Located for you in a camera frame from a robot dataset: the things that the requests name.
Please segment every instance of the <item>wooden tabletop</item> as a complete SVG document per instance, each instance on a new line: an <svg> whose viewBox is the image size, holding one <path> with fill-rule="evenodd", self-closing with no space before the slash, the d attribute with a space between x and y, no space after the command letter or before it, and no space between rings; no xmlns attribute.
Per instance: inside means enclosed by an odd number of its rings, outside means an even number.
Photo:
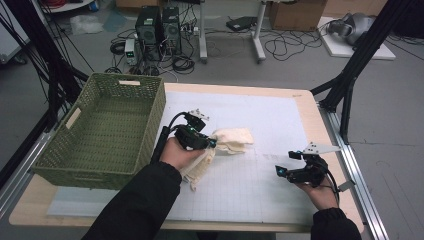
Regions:
<svg viewBox="0 0 424 240"><path fill-rule="evenodd" d="M308 142L332 145L329 134L318 111L316 101L307 90L253 88L236 86L194 85L166 83L166 91L220 93L232 95L254 95L292 98L296 101ZM338 183L346 178L335 153L321 155L333 173ZM91 226L95 218L90 217L59 217L48 216L47 210L57 191L57 186L51 185L38 175L34 175L23 195L12 211L9 221L13 225L27 226ZM358 227L364 230L358 208L350 190L340 193L340 208ZM216 230L216 231L262 231L262 232L307 232L304 226L266 223L228 223L228 222L195 222L166 220L162 229L178 230Z"/></svg>

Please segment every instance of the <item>cream cloth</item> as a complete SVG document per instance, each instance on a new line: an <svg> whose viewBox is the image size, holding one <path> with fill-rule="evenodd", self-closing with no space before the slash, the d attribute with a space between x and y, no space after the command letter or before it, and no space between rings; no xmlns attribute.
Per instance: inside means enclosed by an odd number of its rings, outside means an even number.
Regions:
<svg viewBox="0 0 424 240"><path fill-rule="evenodd" d="M190 166L180 170L182 177L190 182L190 187L196 191L196 185L206 173L215 157L215 151L225 151L228 154L244 153L245 144L253 144L253 137L247 128L225 128L215 130L210 138L216 139L215 148L208 148Z"/></svg>

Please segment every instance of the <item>desk leg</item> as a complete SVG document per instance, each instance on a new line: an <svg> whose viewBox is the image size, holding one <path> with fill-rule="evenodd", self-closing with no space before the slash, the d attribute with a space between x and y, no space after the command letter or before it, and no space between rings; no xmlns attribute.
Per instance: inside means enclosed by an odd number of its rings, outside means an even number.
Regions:
<svg viewBox="0 0 424 240"><path fill-rule="evenodd" d="M200 34L199 34L199 50L200 61L202 63L208 62L208 52L206 49L206 36L205 36L205 0L200 1Z"/></svg>
<svg viewBox="0 0 424 240"><path fill-rule="evenodd" d="M256 31L252 32L253 43L255 44L256 52L258 53L258 63L266 59L264 49L262 48L261 41L259 40L259 34L261 33L262 21L264 20L266 8L266 1L261 1L261 6L258 13L258 24L256 25Z"/></svg>

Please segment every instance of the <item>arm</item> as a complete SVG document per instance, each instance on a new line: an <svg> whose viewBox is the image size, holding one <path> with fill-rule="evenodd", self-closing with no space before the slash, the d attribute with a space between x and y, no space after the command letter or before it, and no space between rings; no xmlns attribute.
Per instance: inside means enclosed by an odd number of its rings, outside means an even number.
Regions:
<svg viewBox="0 0 424 240"><path fill-rule="evenodd" d="M311 199L318 209L314 214L314 225L311 229L311 239L361 239L361 234L355 223L346 218L339 208L328 179L324 179L321 186L312 188L308 184L296 184Z"/></svg>
<svg viewBox="0 0 424 240"><path fill-rule="evenodd" d="M168 139L161 161L144 167L106 205L83 239L153 239L180 193L179 169L203 150Z"/></svg>

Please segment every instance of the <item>white mat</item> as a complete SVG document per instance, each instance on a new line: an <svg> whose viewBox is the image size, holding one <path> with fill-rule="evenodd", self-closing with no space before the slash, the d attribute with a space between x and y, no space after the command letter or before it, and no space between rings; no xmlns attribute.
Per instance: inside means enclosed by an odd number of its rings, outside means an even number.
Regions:
<svg viewBox="0 0 424 240"><path fill-rule="evenodd" d="M318 23L318 28L324 24L334 20L330 17L321 17L321 20ZM327 48L330 56L332 57L351 57L353 55L352 46L347 44L344 39L339 37L336 33L327 34L326 27L320 31L321 38L324 41L324 45ZM374 54L372 59L379 60L394 60L396 56L386 47L386 45L381 44L380 49Z"/></svg>
<svg viewBox="0 0 424 240"><path fill-rule="evenodd" d="M167 219L312 224L316 209L301 190L277 177L274 167L304 166L287 155L307 145L293 99L181 92L167 92L166 97L160 126L168 125L178 112L199 108L210 117L204 134L247 127L255 139L245 154L217 154L196 192L183 182ZM185 120L181 117L178 123ZM115 193L60 187L48 214L95 217Z"/></svg>

